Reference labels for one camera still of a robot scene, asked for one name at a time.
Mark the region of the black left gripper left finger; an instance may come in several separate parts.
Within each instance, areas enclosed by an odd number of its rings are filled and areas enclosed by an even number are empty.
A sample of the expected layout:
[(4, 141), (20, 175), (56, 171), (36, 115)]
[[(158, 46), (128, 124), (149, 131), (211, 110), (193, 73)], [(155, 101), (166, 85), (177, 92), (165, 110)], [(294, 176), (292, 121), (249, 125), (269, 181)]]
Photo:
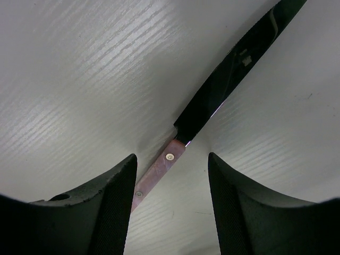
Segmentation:
[(1, 196), (1, 254), (123, 254), (137, 157), (50, 200)]

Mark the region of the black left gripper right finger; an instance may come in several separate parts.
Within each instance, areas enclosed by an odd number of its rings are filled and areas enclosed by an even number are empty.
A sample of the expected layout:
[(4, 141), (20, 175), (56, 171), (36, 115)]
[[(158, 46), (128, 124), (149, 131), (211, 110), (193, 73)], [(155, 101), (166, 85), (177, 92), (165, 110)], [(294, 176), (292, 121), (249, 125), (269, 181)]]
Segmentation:
[(339, 254), (339, 198), (284, 195), (213, 152), (208, 177), (221, 254)]

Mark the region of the pink handled table knife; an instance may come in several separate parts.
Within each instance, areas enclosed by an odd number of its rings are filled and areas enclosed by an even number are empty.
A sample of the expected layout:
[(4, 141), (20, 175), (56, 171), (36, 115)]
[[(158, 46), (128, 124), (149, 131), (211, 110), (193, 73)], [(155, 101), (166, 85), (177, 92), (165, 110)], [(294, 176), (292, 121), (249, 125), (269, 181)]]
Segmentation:
[(136, 183), (132, 210), (183, 155), (187, 146), (220, 109), (226, 98), (246, 77), (305, 1), (279, 1), (231, 48), (174, 122), (175, 137)]

